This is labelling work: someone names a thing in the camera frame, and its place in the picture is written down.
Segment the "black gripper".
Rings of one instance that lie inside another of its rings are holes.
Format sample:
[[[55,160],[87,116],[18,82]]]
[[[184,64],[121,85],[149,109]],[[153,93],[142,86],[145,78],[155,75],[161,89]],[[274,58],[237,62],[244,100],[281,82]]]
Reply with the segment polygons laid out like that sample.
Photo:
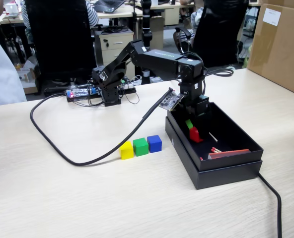
[[[188,129],[193,128],[192,115],[196,117],[196,128],[200,136],[206,134],[206,113],[210,111],[209,97],[201,95],[192,102],[182,104],[182,108],[186,110],[185,124]]]

